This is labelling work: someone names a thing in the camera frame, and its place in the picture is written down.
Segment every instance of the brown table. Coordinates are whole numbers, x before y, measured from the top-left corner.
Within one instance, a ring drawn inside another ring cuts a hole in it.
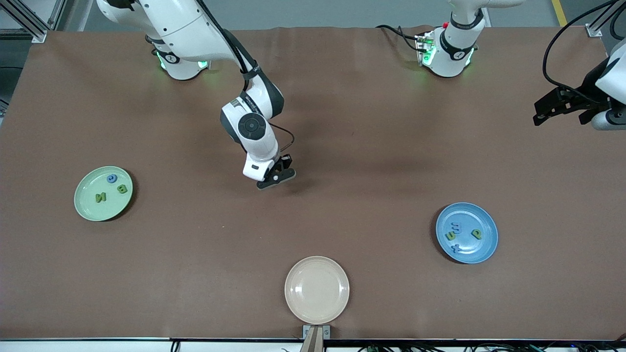
[[[299,336],[284,279],[323,255],[351,283],[337,338],[617,337],[626,135],[575,115],[533,126],[556,30],[486,29],[453,79],[378,29],[237,33],[297,136],[298,176],[264,192],[218,120],[242,86],[235,65],[179,82],[141,33],[49,33],[0,129],[0,336]],[[604,57],[573,28],[550,71],[576,85]],[[136,198],[89,222],[74,189],[103,165],[131,172]],[[434,239],[459,201],[498,224],[482,264]]]

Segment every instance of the blue plate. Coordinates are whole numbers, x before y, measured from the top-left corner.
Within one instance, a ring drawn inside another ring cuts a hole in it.
[[[454,260],[477,264],[498,247],[498,229],[489,213],[472,203],[454,203],[437,218],[437,240]]]

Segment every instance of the white plate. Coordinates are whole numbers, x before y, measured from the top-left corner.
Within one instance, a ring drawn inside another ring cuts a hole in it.
[[[285,299],[298,319],[314,325],[338,317],[348,304],[346,272],[332,259],[314,256],[299,261],[285,280]]]

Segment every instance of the green plate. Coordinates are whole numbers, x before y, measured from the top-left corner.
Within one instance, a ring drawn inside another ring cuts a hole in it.
[[[107,180],[110,175],[117,178],[113,183]],[[104,221],[121,213],[132,195],[133,180],[128,172],[104,166],[83,177],[74,193],[74,208],[87,220]]]

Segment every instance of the yellow stripe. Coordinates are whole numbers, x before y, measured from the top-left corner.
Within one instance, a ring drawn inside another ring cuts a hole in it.
[[[558,23],[561,27],[567,24],[567,19],[565,19],[565,13],[563,12],[563,6],[561,6],[560,0],[552,0],[552,6],[554,7],[554,12],[557,13]]]

